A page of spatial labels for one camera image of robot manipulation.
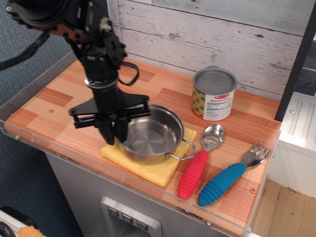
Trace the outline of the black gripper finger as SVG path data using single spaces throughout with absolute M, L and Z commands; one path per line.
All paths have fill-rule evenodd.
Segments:
M 107 121 L 97 121 L 97 128 L 102 135 L 102 137 L 105 139 L 106 143 L 109 145 L 114 144 L 115 134 L 114 129 L 111 122 Z
M 128 137 L 128 120 L 127 118 L 119 119 L 114 124 L 114 131 L 117 139 L 124 143 Z

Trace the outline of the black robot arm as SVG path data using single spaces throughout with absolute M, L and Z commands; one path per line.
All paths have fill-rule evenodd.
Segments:
M 124 60 L 125 45 L 113 30 L 106 1 L 10 0 L 5 10 L 18 24 L 41 35 L 24 52 L 1 62 L 1 70 L 32 57 L 50 35 L 63 37 L 81 62 L 93 98 L 69 110 L 76 128 L 94 126 L 111 145 L 115 139 L 127 140 L 132 119 L 150 114 L 148 96 L 118 88 L 119 69 L 137 66 Z

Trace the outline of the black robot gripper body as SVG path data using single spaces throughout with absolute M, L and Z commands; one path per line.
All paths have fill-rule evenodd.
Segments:
M 69 109 L 75 128 L 115 124 L 127 129 L 132 119 L 149 116 L 149 97 L 130 94 L 119 89 L 116 81 L 112 83 L 86 81 L 92 90 L 93 98 Z

